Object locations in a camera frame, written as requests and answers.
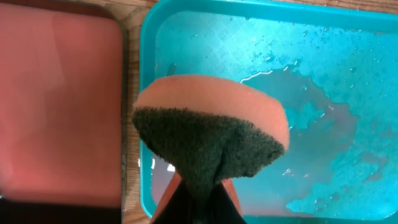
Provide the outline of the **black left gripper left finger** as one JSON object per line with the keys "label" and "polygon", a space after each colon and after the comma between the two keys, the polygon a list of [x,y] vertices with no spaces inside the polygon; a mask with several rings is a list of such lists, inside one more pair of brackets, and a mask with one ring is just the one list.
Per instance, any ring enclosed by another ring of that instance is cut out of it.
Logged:
{"label": "black left gripper left finger", "polygon": [[188,185],[181,181],[170,198],[160,206],[152,224],[197,224],[199,223],[198,200]]}

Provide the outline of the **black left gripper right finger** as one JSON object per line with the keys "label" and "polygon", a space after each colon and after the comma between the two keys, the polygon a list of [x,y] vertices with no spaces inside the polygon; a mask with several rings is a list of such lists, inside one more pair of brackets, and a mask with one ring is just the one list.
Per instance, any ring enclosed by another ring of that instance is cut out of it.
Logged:
{"label": "black left gripper right finger", "polygon": [[246,224],[232,182],[220,182],[213,188],[205,212],[207,224]]}

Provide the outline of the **teal plastic tray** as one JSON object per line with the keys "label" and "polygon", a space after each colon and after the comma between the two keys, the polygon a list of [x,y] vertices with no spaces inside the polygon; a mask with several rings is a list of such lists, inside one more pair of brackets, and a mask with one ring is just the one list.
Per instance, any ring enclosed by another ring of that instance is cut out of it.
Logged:
{"label": "teal plastic tray", "polygon": [[140,87],[188,73],[277,98],[284,156],[234,179],[248,223],[397,222],[397,16],[272,1],[161,1]]}

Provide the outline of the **black tray with red water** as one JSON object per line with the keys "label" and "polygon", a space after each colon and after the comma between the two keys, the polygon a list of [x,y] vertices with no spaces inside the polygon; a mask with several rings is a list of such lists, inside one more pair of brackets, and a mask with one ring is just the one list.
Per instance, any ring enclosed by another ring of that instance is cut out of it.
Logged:
{"label": "black tray with red water", "polygon": [[125,46],[103,6],[1,2],[2,223],[121,223]]}

